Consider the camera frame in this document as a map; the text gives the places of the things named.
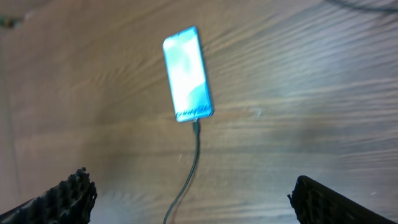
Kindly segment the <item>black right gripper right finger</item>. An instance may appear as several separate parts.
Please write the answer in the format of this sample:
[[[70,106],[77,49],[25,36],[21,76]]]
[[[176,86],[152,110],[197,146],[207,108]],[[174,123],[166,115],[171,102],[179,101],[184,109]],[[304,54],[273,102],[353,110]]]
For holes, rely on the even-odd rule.
[[[396,224],[305,175],[288,198],[301,224]]]

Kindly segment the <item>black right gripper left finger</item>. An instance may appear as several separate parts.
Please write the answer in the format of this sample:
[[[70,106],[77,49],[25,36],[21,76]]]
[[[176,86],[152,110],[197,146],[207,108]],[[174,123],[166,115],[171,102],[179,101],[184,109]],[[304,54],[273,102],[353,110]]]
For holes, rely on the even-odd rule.
[[[1,224],[88,224],[98,194],[82,167],[67,180],[1,214]]]

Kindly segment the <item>Galaxy smartphone blue screen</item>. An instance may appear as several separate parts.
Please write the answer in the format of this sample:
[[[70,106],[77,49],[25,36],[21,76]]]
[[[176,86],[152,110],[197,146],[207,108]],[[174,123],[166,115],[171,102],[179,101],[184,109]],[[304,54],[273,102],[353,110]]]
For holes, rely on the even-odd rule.
[[[177,122],[210,117],[214,107],[197,27],[165,38],[162,49]]]

